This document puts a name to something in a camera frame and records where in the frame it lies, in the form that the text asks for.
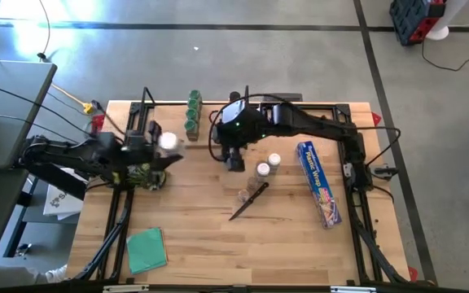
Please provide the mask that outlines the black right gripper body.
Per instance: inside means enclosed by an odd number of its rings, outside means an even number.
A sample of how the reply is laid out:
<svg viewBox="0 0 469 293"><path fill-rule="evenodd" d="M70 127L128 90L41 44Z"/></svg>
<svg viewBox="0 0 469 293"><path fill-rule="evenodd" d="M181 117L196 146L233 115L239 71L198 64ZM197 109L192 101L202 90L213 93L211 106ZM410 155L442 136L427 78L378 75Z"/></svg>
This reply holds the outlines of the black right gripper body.
<svg viewBox="0 0 469 293"><path fill-rule="evenodd" d="M221 155L227 170L230 172L244 172L245 163L240 149L246 142L237 138L221 138Z"/></svg>

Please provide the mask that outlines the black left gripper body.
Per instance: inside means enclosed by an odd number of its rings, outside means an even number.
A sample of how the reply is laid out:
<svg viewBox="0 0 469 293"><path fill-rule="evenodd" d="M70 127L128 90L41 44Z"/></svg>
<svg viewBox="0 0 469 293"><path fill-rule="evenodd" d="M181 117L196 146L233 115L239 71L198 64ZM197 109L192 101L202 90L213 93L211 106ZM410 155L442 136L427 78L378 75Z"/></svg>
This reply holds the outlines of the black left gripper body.
<svg viewBox="0 0 469 293"><path fill-rule="evenodd" d="M155 157L155 145L151 135L139 130L127 130L122 155L127 165L150 163Z"/></svg>

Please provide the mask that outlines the green-lid spice jars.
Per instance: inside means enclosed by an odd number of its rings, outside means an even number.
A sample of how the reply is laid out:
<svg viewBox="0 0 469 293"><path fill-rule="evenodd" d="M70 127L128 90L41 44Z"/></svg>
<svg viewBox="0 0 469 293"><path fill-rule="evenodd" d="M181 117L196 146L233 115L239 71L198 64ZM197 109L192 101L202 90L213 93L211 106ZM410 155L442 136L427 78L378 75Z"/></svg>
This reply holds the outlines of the green-lid spice jars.
<svg viewBox="0 0 469 293"><path fill-rule="evenodd" d="M199 139L199 124L191 119L188 119L184 124L187 139L190 142L196 142Z"/></svg>

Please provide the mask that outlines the succulent plant in black pot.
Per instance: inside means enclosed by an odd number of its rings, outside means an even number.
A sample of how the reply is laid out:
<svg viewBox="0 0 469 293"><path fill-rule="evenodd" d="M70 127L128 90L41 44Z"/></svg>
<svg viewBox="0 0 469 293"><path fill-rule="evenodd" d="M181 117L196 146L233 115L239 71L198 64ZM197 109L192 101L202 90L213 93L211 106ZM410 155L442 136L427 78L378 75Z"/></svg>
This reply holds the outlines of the succulent plant in black pot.
<svg viewBox="0 0 469 293"><path fill-rule="evenodd" d="M131 186L160 190L166 182L166 177L165 171L152 170L149 164L139 164L128 167L126 180Z"/></svg>

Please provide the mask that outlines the blue plastic wrap box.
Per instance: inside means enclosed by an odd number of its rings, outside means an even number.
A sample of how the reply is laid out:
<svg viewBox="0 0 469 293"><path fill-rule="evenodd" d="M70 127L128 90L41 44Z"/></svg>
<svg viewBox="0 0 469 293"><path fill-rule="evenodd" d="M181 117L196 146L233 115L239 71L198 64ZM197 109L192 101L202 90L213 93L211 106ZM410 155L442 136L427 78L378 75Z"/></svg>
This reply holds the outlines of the blue plastic wrap box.
<svg viewBox="0 0 469 293"><path fill-rule="evenodd" d="M331 229L339 225L342 222L340 211L314 144L311 141L299 142L296 146L296 155L321 216L322 226L325 229Z"/></svg>

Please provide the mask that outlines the teal folded cloth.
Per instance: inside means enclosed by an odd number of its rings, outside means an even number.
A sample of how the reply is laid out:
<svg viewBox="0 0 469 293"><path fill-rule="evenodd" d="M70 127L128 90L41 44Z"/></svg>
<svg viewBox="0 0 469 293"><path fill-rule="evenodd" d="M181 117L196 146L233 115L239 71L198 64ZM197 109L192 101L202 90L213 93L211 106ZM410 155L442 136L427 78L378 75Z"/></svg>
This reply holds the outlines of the teal folded cloth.
<svg viewBox="0 0 469 293"><path fill-rule="evenodd" d="M150 228L126 239L129 271L144 273L168 264L164 235L160 227Z"/></svg>

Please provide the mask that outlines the white printed paper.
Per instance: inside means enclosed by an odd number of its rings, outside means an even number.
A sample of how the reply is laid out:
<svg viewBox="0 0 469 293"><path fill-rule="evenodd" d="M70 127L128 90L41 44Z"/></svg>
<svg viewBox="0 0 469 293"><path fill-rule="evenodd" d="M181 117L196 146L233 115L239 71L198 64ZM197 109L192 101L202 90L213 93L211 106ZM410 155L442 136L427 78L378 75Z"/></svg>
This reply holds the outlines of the white printed paper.
<svg viewBox="0 0 469 293"><path fill-rule="evenodd" d="M82 207L82 200L49 184L42 214L44 216L55 216L58 221L61 221L79 214Z"/></svg>

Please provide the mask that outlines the grey side desk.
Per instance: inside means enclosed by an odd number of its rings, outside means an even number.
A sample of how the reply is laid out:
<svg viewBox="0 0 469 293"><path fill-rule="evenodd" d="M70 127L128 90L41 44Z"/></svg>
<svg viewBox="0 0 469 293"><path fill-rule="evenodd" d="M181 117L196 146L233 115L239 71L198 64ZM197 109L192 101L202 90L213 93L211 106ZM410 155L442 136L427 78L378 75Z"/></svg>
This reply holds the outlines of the grey side desk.
<svg viewBox="0 0 469 293"><path fill-rule="evenodd" d="M0 239L28 171L14 166L57 66L0 60Z"/></svg>

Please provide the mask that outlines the person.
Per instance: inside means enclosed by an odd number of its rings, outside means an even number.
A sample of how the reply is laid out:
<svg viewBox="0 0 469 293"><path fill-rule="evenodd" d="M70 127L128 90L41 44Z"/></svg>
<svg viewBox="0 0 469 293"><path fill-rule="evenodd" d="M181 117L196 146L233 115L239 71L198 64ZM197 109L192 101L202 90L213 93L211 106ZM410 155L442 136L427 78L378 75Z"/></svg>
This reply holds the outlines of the person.
<svg viewBox="0 0 469 293"><path fill-rule="evenodd" d="M62 282L66 279L67 265L58 267L57 269L49 270L45 273L48 283Z"/></svg>

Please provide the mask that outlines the black and red tool case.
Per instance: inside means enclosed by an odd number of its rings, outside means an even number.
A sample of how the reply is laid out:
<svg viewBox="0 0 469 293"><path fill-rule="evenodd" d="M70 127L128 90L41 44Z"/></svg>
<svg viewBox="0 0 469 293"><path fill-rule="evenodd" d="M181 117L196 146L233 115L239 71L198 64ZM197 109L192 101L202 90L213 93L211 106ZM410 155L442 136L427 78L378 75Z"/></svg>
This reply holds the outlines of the black and red tool case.
<svg viewBox="0 0 469 293"><path fill-rule="evenodd" d="M389 15L402 46L423 42L445 14L447 0L392 0Z"/></svg>

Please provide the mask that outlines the white round stand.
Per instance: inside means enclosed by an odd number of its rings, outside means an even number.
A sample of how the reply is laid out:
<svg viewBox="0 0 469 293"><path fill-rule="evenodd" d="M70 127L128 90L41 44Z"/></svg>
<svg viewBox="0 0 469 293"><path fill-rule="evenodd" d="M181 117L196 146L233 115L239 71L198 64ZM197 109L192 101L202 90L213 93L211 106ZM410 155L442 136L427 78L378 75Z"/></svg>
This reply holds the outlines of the white round stand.
<svg viewBox="0 0 469 293"><path fill-rule="evenodd" d="M439 41L449 35L449 25L453 18L462 10L469 0L447 0L444 15L426 35L426 39Z"/></svg>

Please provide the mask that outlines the wooden shelf with black frame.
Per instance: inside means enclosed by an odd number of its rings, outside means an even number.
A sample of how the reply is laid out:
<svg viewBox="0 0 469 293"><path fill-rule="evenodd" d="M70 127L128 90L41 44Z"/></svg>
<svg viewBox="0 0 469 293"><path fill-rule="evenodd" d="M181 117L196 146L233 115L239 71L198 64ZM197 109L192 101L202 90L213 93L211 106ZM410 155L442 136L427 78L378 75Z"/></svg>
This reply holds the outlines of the wooden shelf with black frame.
<svg viewBox="0 0 469 293"><path fill-rule="evenodd" d="M153 103L150 99L141 107L140 102L131 103L130 117L133 119L135 127L147 133L147 127L151 120L155 120L165 132L175 133L185 143L186 148L208 148L208 131L211 125L210 120L214 118L215 111L219 110L226 103L204 101L203 96L200 101L201 109L199 112L199 139L196 142L190 142L186 136L184 127L186 118L186 110L188 109L187 101L190 99L189 94L183 101L158 101Z"/></svg>

